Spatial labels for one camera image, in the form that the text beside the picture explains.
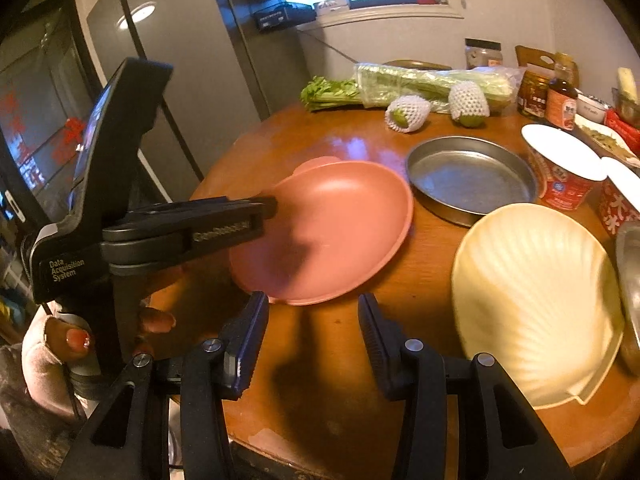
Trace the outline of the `left hand with pink nails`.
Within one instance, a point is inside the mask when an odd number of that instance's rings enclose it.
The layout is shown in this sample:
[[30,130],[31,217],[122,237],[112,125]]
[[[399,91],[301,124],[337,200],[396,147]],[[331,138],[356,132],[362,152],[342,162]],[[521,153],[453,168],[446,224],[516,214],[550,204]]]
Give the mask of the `left hand with pink nails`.
[[88,330],[57,318],[52,302],[39,307],[22,341],[23,377],[29,396],[40,408],[64,420],[73,420],[80,409],[68,391],[65,365],[85,359],[92,350]]

